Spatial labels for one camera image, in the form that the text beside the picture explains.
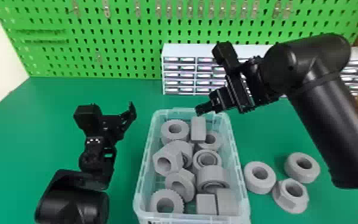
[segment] robotic arm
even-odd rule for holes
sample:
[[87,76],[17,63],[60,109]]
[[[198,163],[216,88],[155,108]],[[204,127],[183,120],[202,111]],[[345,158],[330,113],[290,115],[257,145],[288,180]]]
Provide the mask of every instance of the robotic arm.
[[198,115],[233,107],[246,113],[285,94],[326,161],[333,184],[358,188],[358,105],[339,76],[351,54],[342,36],[276,44],[264,58],[244,64],[229,42],[218,43],[212,53],[225,68],[228,84],[196,106]]

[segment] plastic storage bin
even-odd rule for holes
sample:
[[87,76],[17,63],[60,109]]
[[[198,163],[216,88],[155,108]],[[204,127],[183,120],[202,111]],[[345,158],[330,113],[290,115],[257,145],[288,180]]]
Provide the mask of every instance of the plastic storage bin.
[[215,130],[222,135],[223,145],[219,155],[222,157],[223,167],[228,170],[231,189],[236,195],[239,205],[238,216],[216,216],[196,214],[195,200],[185,205],[185,214],[156,213],[149,211],[151,195],[164,188],[164,176],[155,172],[152,162],[152,155],[157,152],[162,143],[160,140],[161,125],[171,119],[181,119],[188,124],[191,117],[195,116],[192,108],[174,108],[172,110],[158,110],[151,120],[150,131],[148,132],[145,145],[139,178],[133,200],[133,209],[140,224],[157,223],[219,223],[237,224],[250,222],[250,203],[242,175],[241,165],[238,159],[237,147],[234,141],[230,119],[226,113],[205,114],[207,130]]

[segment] hexagonal nut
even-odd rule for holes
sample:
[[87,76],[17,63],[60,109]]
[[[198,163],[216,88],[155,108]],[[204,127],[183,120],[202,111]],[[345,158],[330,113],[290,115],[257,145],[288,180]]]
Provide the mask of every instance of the hexagonal nut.
[[307,188],[294,179],[285,179],[276,183],[272,197],[285,211],[300,214],[307,209],[309,196]]
[[155,171],[162,176],[167,176],[173,172],[178,172],[183,168],[183,155],[180,150],[165,145],[152,156]]
[[176,148],[177,151],[181,151],[183,154],[183,162],[184,162],[184,168],[187,168],[192,163],[192,154],[194,150],[194,145],[189,144],[188,142],[181,141],[181,140],[175,140],[172,142],[169,142],[165,146]]

